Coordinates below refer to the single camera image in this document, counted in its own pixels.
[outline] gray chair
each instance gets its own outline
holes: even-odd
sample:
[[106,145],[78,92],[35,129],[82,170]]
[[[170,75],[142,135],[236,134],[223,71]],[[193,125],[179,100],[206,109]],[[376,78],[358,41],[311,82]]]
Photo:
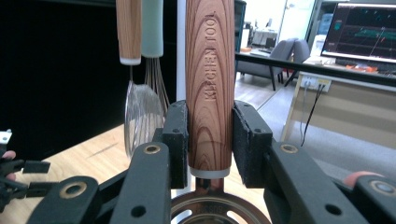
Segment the gray chair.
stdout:
[[[308,43],[306,43],[306,40],[304,39],[298,39],[294,42],[294,53],[293,53],[293,61],[295,63],[303,63],[305,60],[307,60],[309,58],[310,55],[310,49],[308,46]],[[285,83],[285,87],[287,87],[289,85],[289,83],[291,81],[293,81],[293,79],[295,77],[298,76],[298,71],[293,71],[293,73],[291,74],[291,76],[289,77],[289,79],[286,81]]]
[[[269,58],[287,61],[290,58],[291,51],[293,49],[295,39],[287,39],[280,41],[272,50]],[[283,76],[281,67],[273,67],[266,64],[260,63],[248,63],[248,62],[237,62],[236,71],[240,72],[242,75],[251,74],[258,77],[268,77],[271,78],[273,89],[276,90],[275,86],[275,75],[280,82]]]

